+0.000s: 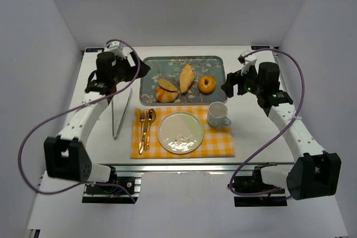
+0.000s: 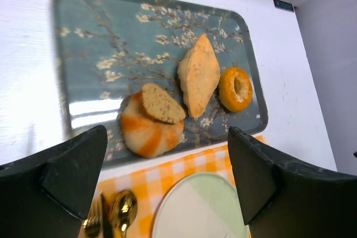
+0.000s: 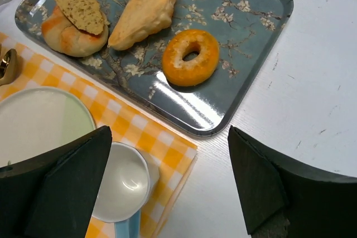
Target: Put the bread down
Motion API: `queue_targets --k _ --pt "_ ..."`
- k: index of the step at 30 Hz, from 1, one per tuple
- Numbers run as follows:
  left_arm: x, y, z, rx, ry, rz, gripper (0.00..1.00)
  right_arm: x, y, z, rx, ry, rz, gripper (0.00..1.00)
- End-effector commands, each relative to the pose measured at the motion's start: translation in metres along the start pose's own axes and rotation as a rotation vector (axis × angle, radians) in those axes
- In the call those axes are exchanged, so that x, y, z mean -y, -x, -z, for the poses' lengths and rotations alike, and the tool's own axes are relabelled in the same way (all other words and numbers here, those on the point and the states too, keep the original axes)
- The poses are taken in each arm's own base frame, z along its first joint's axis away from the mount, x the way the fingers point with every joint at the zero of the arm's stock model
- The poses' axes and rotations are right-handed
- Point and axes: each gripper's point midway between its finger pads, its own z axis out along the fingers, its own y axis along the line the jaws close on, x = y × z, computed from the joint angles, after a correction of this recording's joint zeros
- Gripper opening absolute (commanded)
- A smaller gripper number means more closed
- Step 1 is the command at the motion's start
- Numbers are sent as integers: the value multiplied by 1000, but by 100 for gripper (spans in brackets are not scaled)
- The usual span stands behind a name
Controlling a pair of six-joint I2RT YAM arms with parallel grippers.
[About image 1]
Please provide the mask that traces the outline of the brown seeded bread slice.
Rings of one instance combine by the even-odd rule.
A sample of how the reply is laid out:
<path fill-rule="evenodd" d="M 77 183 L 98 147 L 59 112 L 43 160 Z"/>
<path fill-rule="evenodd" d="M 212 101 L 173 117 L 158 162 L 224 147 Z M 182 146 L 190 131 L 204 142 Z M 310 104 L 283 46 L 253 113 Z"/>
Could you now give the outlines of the brown seeded bread slice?
<path fill-rule="evenodd" d="M 161 88 L 163 88 L 166 91 L 170 91 L 170 92 L 177 91 L 177 87 L 168 80 L 160 79 L 158 81 L 158 84 Z"/>

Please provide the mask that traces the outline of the long pastry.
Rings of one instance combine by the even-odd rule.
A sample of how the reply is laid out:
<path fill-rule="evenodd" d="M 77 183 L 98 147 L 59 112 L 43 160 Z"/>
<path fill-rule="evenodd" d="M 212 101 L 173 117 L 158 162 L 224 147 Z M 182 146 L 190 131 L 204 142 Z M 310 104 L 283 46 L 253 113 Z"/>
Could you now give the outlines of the long pastry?
<path fill-rule="evenodd" d="M 194 72 L 192 70 L 192 67 L 190 64 L 187 64 L 181 74 L 180 74 L 180 77 L 179 77 L 179 83 L 180 83 L 180 91 L 182 93 L 185 93 L 188 91 L 189 87 L 191 86 L 191 84 L 193 83 L 194 81 Z"/>

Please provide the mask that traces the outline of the silver metal tongs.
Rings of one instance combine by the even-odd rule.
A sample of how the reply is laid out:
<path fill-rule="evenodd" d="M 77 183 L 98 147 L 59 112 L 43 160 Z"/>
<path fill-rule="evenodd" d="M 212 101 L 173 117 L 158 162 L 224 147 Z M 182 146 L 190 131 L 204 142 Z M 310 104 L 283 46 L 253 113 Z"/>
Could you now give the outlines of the silver metal tongs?
<path fill-rule="evenodd" d="M 120 107 L 118 109 L 117 105 L 115 104 L 115 100 L 112 99 L 111 101 L 111 125 L 112 125 L 112 137 L 114 140 L 117 140 L 121 131 L 121 128 L 124 124 L 126 114 L 128 112 L 128 108 L 131 102 L 133 94 L 133 89 L 130 89 L 128 96 L 127 96 L 127 101 L 125 106 Z"/>

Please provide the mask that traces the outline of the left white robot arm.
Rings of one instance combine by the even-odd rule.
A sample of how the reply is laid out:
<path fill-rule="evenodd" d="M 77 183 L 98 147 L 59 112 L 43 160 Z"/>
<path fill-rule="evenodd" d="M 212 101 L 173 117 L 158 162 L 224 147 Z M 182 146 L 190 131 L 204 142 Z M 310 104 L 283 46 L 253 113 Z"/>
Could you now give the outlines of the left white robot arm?
<path fill-rule="evenodd" d="M 84 107 L 74 113 L 56 137 L 48 137 L 44 141 L 46 168 L 50 177 L 96 183 L 109 183 L 114 177 L 111 167 L 90 160 L 85 146 L 95 123 L 109 106 L 117 84 L 142 78 L 149 72 L 150 67 L 135 52 L 131 52 L 131 57 L 134 66 L 121 52 L 97 54 L 97 68 L 90 73 L 85 88 Z"/>

